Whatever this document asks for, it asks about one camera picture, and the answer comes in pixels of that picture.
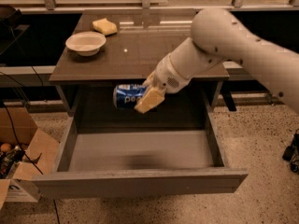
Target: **bowl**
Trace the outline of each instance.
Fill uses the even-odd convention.
[[[81,56],[93,56],[105,43],[105,36],[96,32],[74,34],[65,42],[69,49]]]

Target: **open drawer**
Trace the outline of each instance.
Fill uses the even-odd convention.
[[[245,169],[226,165],[205,92],[192,84],[147,114],[116,109],[113,87],[81,87],[50,175],[50,198],[234,192]]]

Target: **can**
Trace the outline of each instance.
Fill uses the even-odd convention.
[[[113,103],[117,108],[134,108],[147,87],[136,84],[118,85],[113,91]]]

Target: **speckled floor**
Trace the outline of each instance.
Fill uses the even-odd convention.
[[[57,200],[65,223],[299,223],[299,175],[281,156],[299,128],[299,116],[285,105],[242,105],[215,110],[218,134],[231,167],[249,176],[234,194],[135,199]],[[32,114],[57,140],[65,113]],[[57,223],[53,201],[5,203],[0,223]]]

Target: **black bag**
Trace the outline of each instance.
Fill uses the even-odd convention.
[[[21,22],[21,12],[11,6],[0,5],[0,37],[9,37],[11,29]]]

